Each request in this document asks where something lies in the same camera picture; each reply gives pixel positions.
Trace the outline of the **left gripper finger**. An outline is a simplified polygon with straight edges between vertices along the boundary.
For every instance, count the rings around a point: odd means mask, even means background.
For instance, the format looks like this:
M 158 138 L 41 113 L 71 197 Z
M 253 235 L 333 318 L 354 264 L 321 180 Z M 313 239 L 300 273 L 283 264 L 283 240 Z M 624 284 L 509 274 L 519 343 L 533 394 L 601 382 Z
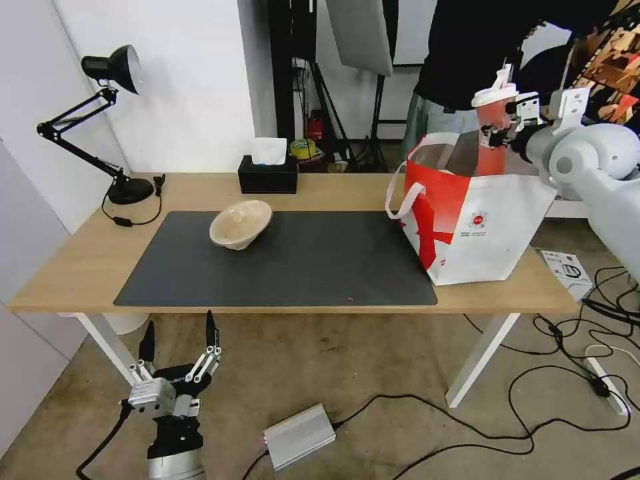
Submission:
M 133 378 L 133 385 L 152 380 L 155 374 L 153 360 L 155 357 L 155 324 L 149 321 L 145 334 L 139 342 L 138 360 L 130 365 L 130 374 Z
M 205 351 L 200 354 L 195 364 L 187 374 L 188 383 L 200 383 L 205 375 L 212 376 L 220 364 L 222 348 L 219 341 L 219 330 L 211 310 L 206 313 L 205 320 Z

